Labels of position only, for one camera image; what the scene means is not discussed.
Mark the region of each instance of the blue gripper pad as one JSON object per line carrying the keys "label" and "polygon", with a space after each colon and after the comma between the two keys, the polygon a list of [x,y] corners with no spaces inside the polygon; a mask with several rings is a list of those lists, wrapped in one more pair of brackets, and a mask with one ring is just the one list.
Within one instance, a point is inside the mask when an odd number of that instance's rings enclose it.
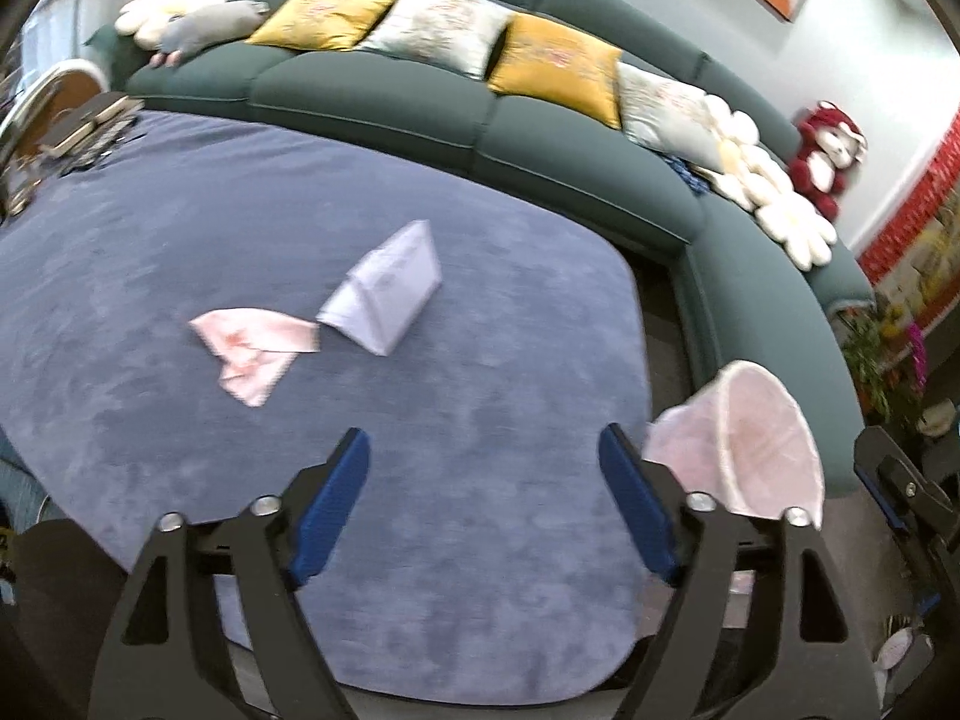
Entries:
{"label": "blue gripper pad", "polygon": [[883,496],[883,493],[880,492],[880,488],[877,488],[877,485],[874,484],[874,480],[870,478],[870,474],[867,474],[860,466],[853,466],[853,472],[860,478],[861,482],[863,482],[864,487],[867,488],[867,492],[877,501],[877,506],[880,507],[883,516],[887,518],[887,524],[895,531],[904,531],[905,533],[907,531],[906,524],[896,515],[890,502]]}
{"label": "blue gripper pad", "polygon": [[600,470],[637,552],[647,568],[672,586],[681,567],[673,527],[653,488],[637,470],[637,452],[632,445],[625,445],[613,426],[600,433],[597,450]]}
{"label": "blue gripper pad", "polygon": [[370,437],[358,430],[346,447],[341,447],[333,471],[296,524],[296,555],[287,570],[298,586],[307,583],[326,567],[333,547],[347,524],[370,470]]}

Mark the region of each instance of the white paper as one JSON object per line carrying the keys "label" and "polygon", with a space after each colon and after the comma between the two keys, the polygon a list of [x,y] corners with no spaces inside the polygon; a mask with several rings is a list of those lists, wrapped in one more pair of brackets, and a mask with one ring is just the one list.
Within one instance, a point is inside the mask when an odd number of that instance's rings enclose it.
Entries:
{"label": "white paper", "polygon": [[412,221],[350,269],[317,322],[386,357],[439,285],[430,223]]}

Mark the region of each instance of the table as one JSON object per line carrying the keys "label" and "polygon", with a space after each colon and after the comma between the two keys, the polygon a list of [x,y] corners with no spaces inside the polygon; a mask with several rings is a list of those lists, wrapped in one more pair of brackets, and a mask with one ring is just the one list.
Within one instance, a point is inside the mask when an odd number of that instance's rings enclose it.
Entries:
{"label": "table", "polygon": [[[368,483],[300,593],[336,677],[463,704],[583,693],[635,639],[645,571],[597,466],[649,418],[635,284],[572,221],[358,146],[152,113],[0,237],[0,424],[122,565],[176,509],[230,517],[371,435]],[[366,251],[431,223],[443,285],[390,357],[330,328],[259,409],[187,322],[310,319]],[[224,627],[246,642],[233,587]]]}

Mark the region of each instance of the red decoration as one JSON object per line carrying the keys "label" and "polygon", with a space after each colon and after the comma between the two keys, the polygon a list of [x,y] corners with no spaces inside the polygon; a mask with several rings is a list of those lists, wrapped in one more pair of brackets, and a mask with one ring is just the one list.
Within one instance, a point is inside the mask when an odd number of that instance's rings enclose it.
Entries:
{"label": "red decoration", "polygon": [[960,111],[940,143],[926,172],[910,196],[880,234],[860,255],[858,262],[871,284],[894,269],[920,231],[936,215],[944,198],[960,179]]}

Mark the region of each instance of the pink cloth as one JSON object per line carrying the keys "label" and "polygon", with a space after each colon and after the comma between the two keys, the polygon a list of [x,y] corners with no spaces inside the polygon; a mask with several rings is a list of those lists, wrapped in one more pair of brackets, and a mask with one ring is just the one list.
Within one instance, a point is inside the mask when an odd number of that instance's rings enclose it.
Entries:
{"label": "pink cloth", "polygon": [[220,386],[248,406],[262,406],[299,352],[315,352],[315,322],[260,308],[210,311],[190,326],[224,361]]}

